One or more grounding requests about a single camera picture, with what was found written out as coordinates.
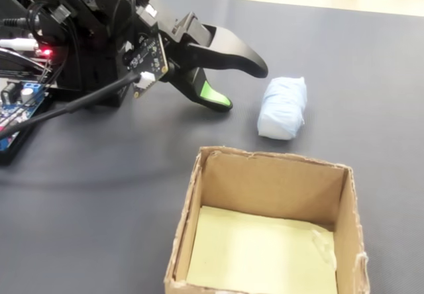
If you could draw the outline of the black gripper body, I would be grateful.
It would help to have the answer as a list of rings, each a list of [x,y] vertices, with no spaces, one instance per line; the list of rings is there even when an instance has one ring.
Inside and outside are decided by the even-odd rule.
[[[199,68],[189,63],[186,45],[208,46],[212,39],[194,13],[177,20],[157,0],[132,0],[132,22],[138,38],[132,71],[140,76],[140,84],[168,82],[177,69]]]

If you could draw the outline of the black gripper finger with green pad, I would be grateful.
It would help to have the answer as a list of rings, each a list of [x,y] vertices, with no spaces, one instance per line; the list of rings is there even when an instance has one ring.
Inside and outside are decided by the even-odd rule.
[[[233,108],[233,103],[228,97],[212,88],[203,68],[177,69],[168,78],[168,82],[190,101],[208,109],[226,113]]]
[[[204,27],[212,39],[208,46],[186,45],[191,65],[212,70],[240,70],[257,78],[268,76],[266,62],[235,33],[219,26],[205,24]]]

